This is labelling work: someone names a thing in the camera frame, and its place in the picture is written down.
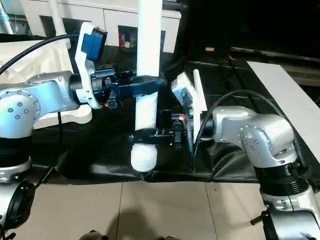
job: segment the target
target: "black cloth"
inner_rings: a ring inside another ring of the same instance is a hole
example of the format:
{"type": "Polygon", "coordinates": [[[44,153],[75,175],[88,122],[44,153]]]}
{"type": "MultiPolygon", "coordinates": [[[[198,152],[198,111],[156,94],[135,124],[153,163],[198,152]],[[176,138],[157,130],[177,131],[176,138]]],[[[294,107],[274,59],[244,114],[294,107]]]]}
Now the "black cloth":
{"type": "MultiPolygon", "coordinates": [[[[116,63],[118,70],[134,70],[136,53],[117,47],[106,47],[100,64],[116,63]]],[[[240,80],[225,62],[221,65],[203,62],[182,62],[171,67],[169,54],[162,54],[160,68],[170,82],[181,70],[192,76],[192,71],[200,72],[208,107],[221,95],[236,89],[250,89],[271,95],[265,89],[246,62],[234,62],[240,80]]],[[[263,101],[246,95],[226,100],[223,105],[241,105],[256,109],[261,114],[273,114],[273,110],[263,101]]],[[[179,108],[179,103],[167,89],[159,93],[158,119],[161,110],[179,108]]],[[[97,184],[143,180],[146,182],[242,182],[254,183],[257,178],[244,151],[230,143],[201,143],[196,156],[195,172],[191,172],[186,150],[158,145],[158,163],[147,173],[136,172],[131,167],[132,144],[127,134],[135,129],[135,99],[128,99],[123,106],[109,110],[93,110],[92,121],[87,124],[63,124],[63,139],[58,161],[55,160],[58,126],[35,130],[32,136],[32,169],[30,178],[38,179],[48,166],[54,163],[56,171],[49,179],[56,184],[97,184]]],[[[320,165],[305,143],[299,139],[302,154],[312,169],[312,178],[320,184],[320,165]]]]}

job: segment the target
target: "tiled floor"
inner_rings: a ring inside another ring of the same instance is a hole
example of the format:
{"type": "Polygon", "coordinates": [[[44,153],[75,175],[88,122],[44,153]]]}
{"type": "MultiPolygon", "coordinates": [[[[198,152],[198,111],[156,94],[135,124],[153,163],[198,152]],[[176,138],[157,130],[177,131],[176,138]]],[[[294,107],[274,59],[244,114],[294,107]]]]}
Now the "tiled floor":
{"type": "Polygon", "coordinates": [[[263,240],[262,225],[250,225],[263,209],[257,184],[47,184],[15,240],[78,240],[91,230],[110,240],[263,240]]]}

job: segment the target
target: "white cylindrical base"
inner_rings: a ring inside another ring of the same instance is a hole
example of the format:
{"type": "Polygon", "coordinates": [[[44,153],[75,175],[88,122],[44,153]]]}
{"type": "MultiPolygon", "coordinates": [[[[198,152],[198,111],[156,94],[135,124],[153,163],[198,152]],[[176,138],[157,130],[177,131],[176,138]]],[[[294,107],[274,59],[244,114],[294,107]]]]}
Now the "white cylindrical base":
{"type": "Polygon", "coordinates": [[[157,164],[157,148],[154,145],[136,143],[131,150],[131,165],[138,172],[149,172],[157,164]]]}

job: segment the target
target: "white pole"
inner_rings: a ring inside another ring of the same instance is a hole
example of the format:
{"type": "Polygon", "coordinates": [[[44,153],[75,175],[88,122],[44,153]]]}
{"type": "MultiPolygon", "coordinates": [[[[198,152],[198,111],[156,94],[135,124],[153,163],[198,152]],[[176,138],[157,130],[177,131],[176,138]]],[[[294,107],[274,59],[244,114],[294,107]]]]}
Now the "white pole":
{"type": "MultiPolygon", "coordinates": [[[[159,76],[162,0],[139,0],[137,75],[159,76]]],[[[155,128],[158,93],[136,98],[135,130],[155,128]]],[[[139,172],[152,170],[157,163],[154,145],[135,144],[131,165],[139,172]]]]}
{"type": "Polygon", "coordinates": [[[4,9],[4,7],[2,6],[2,3],[0,1],[0,18],[3,21],[3,25],[5,27],[5,30],[8,34],[14,34],[14,32],[12,31],[10,22],[9,22],[9,17],[4,9]]]}
{"type": "Polygon", "coordinates": [[[59,13],[58,0],[49,0],[49,4],[52,12],[55,35],[60,36],[66,34],[65,25],[59,13]]]}

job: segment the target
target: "robotic arm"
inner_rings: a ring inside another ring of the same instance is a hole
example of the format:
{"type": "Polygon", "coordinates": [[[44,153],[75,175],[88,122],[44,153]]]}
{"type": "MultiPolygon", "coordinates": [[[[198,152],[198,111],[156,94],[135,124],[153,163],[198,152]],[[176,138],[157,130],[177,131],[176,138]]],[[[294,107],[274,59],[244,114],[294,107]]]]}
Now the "robotic arm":
{"type": "Polygon", "coordinates": [[[212,121],[214,141],[239,146],[254,167],[267,207],[259,218],[266,239],[320,239],[320,208],[312,187],[298,174],[290,124],[242,106],[217,107],[212,121]]]}
{"type": "Polygon", "coordinates": [[[23,179],[32,165],[28,149],[33,124],[39,118],[75,110],[81,104],[114,109],[124,99],[153,94],[166,85],[160,77],[116,72],[113,64],[95,69],[106,37],[107,33],[97,26],[82,24],[75,54],[79,74],[43,73],[23,83],[0,84],[1,234],[19,227],[30,215],[35,186],[23,179]]]}
{"type": "MultiPolygon", "coordinates": [[[[159,77],[116,72],[113,65],[95,69],[93,62],[99,60],[105,39],[104,31],[85,22],[75,57],[79,74],[43,73],[24,83],[0,85],[0,225],[5,230],[19,227],[30,215],[35,187],[23,178],[31,167],[28,148],[35,121],[47,113],[75,110],[81,104],[93,109],[103,105],[117,108],[123,99],[155,93],[166,84],[159,77]]],[[[199,110],[197,91],[186,77],[179,76],[171,85],[184,110],[172,114],[172,128],[140,129],[129,136],[130,141],[176,148],[187,143],[190,158],[194,157],[193,143],[204,110],[199,110]]],[[[277,115],[222,106],[212,112],[209,125],[210,137],[239,146],[252,163],[267,208],[259,219],[266,238],[320,240],[320,209],[312,187],[297,171],[290,124],[277,115]]]]}

